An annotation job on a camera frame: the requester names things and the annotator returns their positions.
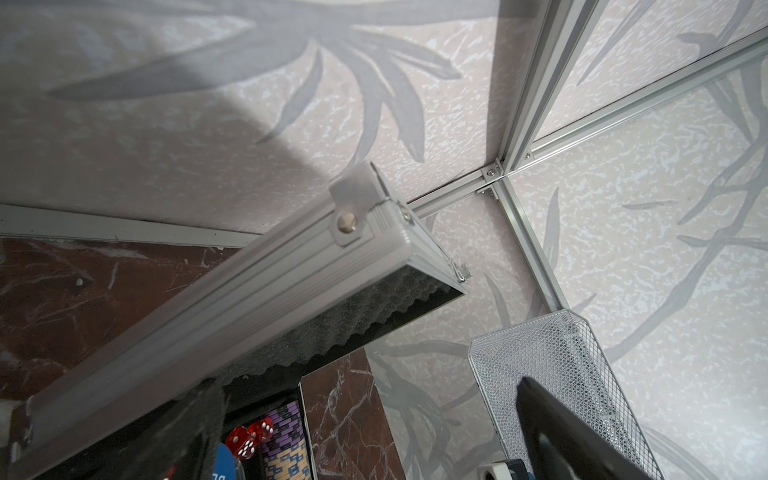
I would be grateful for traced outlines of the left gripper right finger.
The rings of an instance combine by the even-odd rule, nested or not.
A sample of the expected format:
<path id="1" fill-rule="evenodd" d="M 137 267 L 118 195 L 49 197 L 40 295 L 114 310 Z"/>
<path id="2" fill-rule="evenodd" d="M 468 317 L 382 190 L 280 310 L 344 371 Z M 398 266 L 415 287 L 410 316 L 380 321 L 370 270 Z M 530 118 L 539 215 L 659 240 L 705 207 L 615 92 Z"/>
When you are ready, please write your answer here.
<path id="1" fill-rule="evenodd" d="M 537 479 L 647 479 L 535 379 L 517 386 L 516 410 Z"/>

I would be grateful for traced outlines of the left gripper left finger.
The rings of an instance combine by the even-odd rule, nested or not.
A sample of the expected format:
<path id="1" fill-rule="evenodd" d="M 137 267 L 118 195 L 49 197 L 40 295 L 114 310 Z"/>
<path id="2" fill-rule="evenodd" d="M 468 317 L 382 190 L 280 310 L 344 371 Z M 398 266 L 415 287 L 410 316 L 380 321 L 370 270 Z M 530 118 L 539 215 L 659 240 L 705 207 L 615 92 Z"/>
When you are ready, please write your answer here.
<path id="1" fill-rule="evenodd" d="M 113 477 L 210 479 L 224 416 L 222 387 L 199 384 L 129 446 L 113 468 Z"/>

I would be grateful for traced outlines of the silver aluminium poker case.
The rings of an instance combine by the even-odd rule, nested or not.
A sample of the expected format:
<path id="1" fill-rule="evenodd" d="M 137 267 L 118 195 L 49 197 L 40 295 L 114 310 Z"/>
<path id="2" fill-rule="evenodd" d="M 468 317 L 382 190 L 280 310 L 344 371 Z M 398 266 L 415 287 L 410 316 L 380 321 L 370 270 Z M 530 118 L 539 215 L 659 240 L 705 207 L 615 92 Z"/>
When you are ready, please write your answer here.
<path id="1" fill-rule="evenodd" d="M 43 474 L 206 379 L 302 375 L 461 296 L 466 275 L 356 165 L 34 395 L 9 475 Z"/>

